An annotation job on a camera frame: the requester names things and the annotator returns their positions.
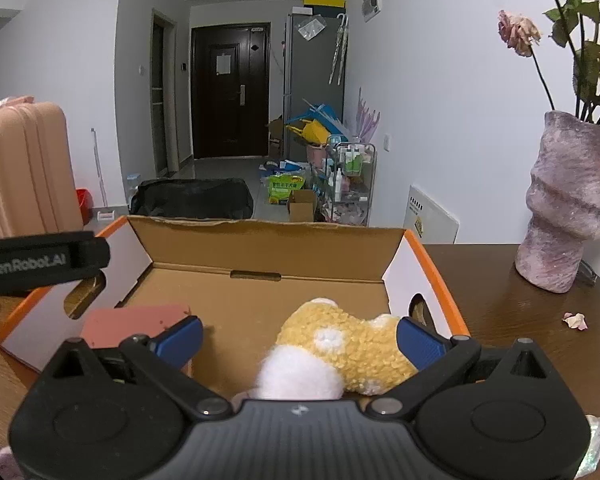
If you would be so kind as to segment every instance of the pink rose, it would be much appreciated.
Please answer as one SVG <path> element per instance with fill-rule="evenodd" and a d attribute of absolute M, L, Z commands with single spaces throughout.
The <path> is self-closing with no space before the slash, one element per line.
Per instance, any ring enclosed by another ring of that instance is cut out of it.
<path fill-rule="evenodd" d="M 498 31 L 502 41 L 508 48 L 513 48 L 516 54 L 531 57 L 531 44 L 539 44 L 540 31 L 529 18 L 501 10 L 498 14 Z"/>

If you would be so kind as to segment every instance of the pink block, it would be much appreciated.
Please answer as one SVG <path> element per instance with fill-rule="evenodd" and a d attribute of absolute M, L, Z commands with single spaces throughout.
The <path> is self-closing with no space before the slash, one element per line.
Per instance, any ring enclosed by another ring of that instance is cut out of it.
<path fill-rule="evenodd" d="M 155 337 L 190 315 L 181 305 L 98 309 L 87 314 L 80 337 L 90 348 L 115 348 L 135 334 Z"/>

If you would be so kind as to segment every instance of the green bag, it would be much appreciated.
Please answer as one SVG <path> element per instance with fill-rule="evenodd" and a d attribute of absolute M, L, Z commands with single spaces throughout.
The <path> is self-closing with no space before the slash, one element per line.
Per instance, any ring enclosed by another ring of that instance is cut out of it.
<path fill-rule="evenodd" d="M 279 174 L 269 177 L 269 203 L 286 204 L 291 193 L 304 187 L 304 177 Z"/>

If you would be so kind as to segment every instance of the purple textured vase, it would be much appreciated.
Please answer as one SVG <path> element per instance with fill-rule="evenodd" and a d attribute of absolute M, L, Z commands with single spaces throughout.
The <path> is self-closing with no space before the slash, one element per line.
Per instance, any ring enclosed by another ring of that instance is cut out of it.
<path fill-rule="evenodd" d="M 584 241 L 600 236 L 600 126 L 565 112 L 544 116 L 538 161 L 526 205 L 533 217 L 516 269 L 551 292 L 567 292 Z"/>

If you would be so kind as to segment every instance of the dark wood surface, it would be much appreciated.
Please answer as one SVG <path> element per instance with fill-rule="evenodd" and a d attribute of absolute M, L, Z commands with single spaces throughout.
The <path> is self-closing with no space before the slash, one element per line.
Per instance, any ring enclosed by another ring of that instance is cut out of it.
<path fill-rule="evenodd" d="M 513 267 L 516 246 L 428 246 L 471 334 L 485 345 L 535 339 L 554 362 L 586 413 L 600 416 L 600 281 L 576 283 L 568 294 L 540 290 Z M 0 319 L 17 304 L 0 298 Z M 589 330 L 571 330 L 565 312 L 581 312 Z M 0 353 L 0 447 L 9 421 L 34 376 Z M 587 477 L 600 480 L 600 467 Z"/>

